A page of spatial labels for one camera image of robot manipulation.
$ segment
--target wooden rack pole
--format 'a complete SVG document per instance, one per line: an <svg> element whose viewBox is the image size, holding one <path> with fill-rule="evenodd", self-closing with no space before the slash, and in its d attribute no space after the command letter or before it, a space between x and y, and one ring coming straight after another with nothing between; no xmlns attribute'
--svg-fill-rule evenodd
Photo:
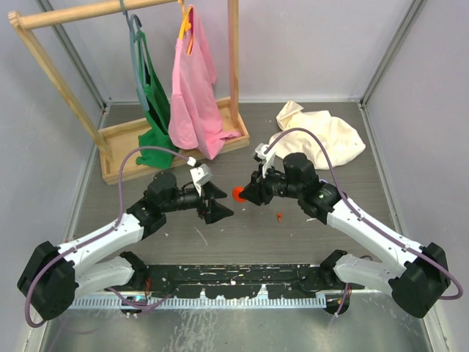
<svg viewBox="0 0 469 352"><path fill-rule="evenodd" d="M229 91L234 126L239 114L239 0L228 0Z"/></svg>
<svg viewBox="0 0 469 352"><path fill-rule="evenodd" d="M127 10L141 9L142 7L150 7L153 5L166 4L176 0L124 0L124 6ZM98 2L96 4L88 4L77 7L70 7L63 10L54 10L48 12L37 13L36 15L24 16L20 18L20 26L23 29L31 30L41 27L53 26L87 18L100 17L110 15L112 13L121 12L119 0Z"/></svg>
<svg viewBox="0 0 469 352"><path fill-rule="evenodd" d="M22 39L26 47L31 51L32 56L36 59L37 63L47 74L49 79L52 81L53 85L56 86L59 93L64 98L67 105L72 109L75 116L85 127L86 132L93 138L96 145L102 150L106 157L111 161L112 154L111 149L107 145L101 133L98 132L93 122L89 119L88 114L84 111L83 106L73 94L72 90L68 87L67 82L64 80L59 70L57 70L56 65L53 64L47 52L39 43L39 40L36 38L32 31L25 30L20 25L21 14L19 12L10 12L8 14L8 19L10 20L11 25L18 33L18 36Z"/></svg>

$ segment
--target clothes hanger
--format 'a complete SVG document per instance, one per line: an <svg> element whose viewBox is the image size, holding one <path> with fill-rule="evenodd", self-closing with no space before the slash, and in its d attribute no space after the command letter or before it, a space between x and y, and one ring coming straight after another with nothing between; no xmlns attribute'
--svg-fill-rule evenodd
<svg viewBox="0 0 469 352"><path fill-rule="evenodd" d="M181 4L181 8L182 8L182 23L181 23L181 28L179 30L179 39L182 40L184 38L184 34L190 29L192 29L192 24L189 21L189 14L191 13L192 6L189 6L186 10L185 0L177 0L177 3ZM191 37L191 40L189 41L187 54L190 54L192 52L192 46L193 46L193 36Z"/></svg>
<svg viewBox="0 0 469 352"><path fill-rule="evenodd" d="M128 12L125 9L124 0L120 0L120 7L122 9L122 13L125 16L125 20L127 21L127 25L129 27L130 55L132 57L133 75L135 76L136 85L137 85L137 97L139 98L139 102L143 110L149 111L148 100L144 91L144 84L146 84L145 77L143 77L144 82L142 83L139 77L139 64L137 62L137 56L135 52L135 43L141 40L141 35L140 35L141 21L137 15L131 15L131 17L129 18Z"/></svg>

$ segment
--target small red piece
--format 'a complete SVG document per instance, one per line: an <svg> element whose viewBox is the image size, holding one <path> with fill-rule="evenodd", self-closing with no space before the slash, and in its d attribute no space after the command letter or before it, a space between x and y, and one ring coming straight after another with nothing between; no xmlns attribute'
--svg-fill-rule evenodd
<svg viewBox="0 0 469 352"><path fill-rule="evenodd" d="M233 188L232 196L233 199L239 203L244 203L246 199L240 197L240 193L244 191L244 187L238 186Z"/></svg>

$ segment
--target metal floor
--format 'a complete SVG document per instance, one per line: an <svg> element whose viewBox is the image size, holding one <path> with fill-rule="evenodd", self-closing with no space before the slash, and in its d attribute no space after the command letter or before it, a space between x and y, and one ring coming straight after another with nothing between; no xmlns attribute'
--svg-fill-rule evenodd
<svg viewBox="0 0 469 352"><path fill-rule="evenodd" d="M221 203L234 211L234 216L206 225L195 210L167 214L168 223L160 231L140 243L129 246L147 264L241 264L241 263L321 263L334 249L355 255L368 254L358 243L340 232L309 218L294 199L274 199L268 206L257 207L238 203L231 197L235 186L245 186L257 169L252 158L254 148L279 131L276 115L283 103L240 104L240 113L251 135L251 145L220 154L214 161L205 161L213 171L213 182L229 194ZM363 209L376 219L391 225L388 205L368 136L356 103L303 103L304 111L329 110L357 129L366 144L365 151L348 165L336 169L342 188ZM113 106L107 125L116 125L143 116L139 106ZM181 186L190 180L188 166L172 169ZM318 172L330 180L329 172ZM125 206L142 197L152 175L124 183ZM100 163L95 162L89 181L76 237L85 235L117 217L117 186L107 186ZM282 222L277 221L282 213Z"/></svg>
<svg viewBox="0 0 469 352"><path fill-rule="evenodd" d="M369 139L356 103L302 103L304 111L329 110L357 129L365 151L336 169L343 189L364 210L391 226L391 217L377 173ZM214 184L231 194L244 186L256 169L251 155L260 142L278 132L275 117L283 103L240 104L251 135L251 146L206 161ZM138 106L113 106L107 125L141 118ZM182 185L190 180L188 167L172 170ZM328 172L318 172L330 180ZM152 176L124 183L125 205L141 198ZM221 202L235 215L210 226L195 211L168 214L168 224L144 241L129 246L148 264L311 263L319 264L334 249L354 255L368 252L340 232L306 221L308 216L292 199L275 199L262 208ZM76 237L114 220L117 186L107 186L96 160L78 221ZM281 223L276 214L283 213ZM392 300L375 293L353 293L349 310L330 325L321 309L157 310L137 320L116 310L68 311L52 321L41 351L431 351L423 321L403 313ZM92 330L91 334L76 334Z"/></svg>
<svg viewBox="0 0 469 352"><path fill-rule="evenodd" d="M354 293L339 319L322 309L68 310L41 352L427 352L421 320L383 294Z"/></svg>

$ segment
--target orange hanger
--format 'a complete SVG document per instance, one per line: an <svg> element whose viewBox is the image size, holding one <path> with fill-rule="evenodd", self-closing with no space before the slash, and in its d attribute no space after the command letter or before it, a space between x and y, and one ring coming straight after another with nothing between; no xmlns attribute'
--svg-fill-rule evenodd
<svg viewBox="0 0 469 352"><path fill-rule="evenodd" d="M192 6L189 6L187 11L185 10L184 0L177 0L179 4L181 4L182 8L182 23L181 29L179 30L179 39L184 38L184 34L192 28L191 22L189 21L189 14L191 13ZM192 52L192 45L193 45L193 36L191 37L191 41L189 42L187 54Z"/></svg>

